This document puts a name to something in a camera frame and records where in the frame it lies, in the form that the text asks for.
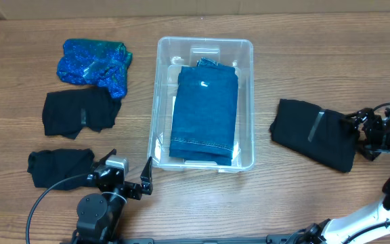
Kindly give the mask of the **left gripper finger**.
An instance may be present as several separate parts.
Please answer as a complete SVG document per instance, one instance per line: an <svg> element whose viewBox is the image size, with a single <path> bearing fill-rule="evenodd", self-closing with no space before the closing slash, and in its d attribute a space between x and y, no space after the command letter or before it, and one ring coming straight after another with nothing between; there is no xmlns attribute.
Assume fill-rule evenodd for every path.
<svg viewBox="0 0 390 244"><path fill-rule="evenodd" d="M149 157L147 163L140 175L143 195L151 195L153 191L152 184L152 157Z"/></svg>
<svg viewBox="0 0 390 244"><path fill-rule="evenodd" d="M116 149L114 148L113 150L111 150L105 157L101 158L98 163L99 164L105 164L106 161L112 156L112 155L115 155L116 154Z"/></svg>

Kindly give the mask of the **black ribbed garment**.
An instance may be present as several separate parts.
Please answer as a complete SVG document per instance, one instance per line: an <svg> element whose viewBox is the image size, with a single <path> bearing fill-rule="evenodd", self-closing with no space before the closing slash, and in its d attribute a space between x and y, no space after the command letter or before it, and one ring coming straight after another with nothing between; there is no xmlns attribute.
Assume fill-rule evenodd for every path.
<svg viewBox="0 0 390 244"><path fill-rule="evenodd" d="M359 133L344 114L300 100L281 99L272 140L327 167L351 171Z"/></svg>

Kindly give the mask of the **blue denim jeans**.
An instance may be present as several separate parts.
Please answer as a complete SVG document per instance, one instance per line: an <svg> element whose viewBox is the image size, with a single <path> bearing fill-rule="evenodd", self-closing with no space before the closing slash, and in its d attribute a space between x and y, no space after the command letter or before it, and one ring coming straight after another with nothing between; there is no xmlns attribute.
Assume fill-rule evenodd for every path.
<svg viewBox="0 0 390 244"><path fill-rule="evenodd" d="M234 150L238 76L208 58L178 76L169 156L230 166Z"/></svg>

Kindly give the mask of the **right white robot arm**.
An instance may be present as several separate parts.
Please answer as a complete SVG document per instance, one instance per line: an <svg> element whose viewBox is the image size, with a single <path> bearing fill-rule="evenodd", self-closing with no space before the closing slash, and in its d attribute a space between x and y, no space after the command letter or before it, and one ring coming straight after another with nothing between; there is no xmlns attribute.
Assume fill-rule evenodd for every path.
<svg viewBox="0 0 390 244"><path fill-rule="evenodd" d="M365 139L356 150L369 161L390 153L390 102L364 108L346 115L344 122L354 131L362 130ZM358 211L338 219L327 219L291 234L287 243L368 243L390 235L390 178L383 186L383 196Z"/></svg>

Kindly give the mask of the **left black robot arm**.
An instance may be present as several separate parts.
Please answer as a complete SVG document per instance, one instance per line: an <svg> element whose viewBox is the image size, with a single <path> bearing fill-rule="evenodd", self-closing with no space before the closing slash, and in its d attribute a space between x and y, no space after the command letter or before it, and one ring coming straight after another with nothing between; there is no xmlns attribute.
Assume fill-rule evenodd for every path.
<svg viewBox="0 0 390 244"><path fill-rule="evenodd" d="M100 193L83 197L77 205L77 228L72 243L124 243L117 234L119 220L128 199L140 200L151 195L152 158L140 175L140 183L126 181L129 162L118 157L116 150L92 165L87 180L98 187Z"/></svg>

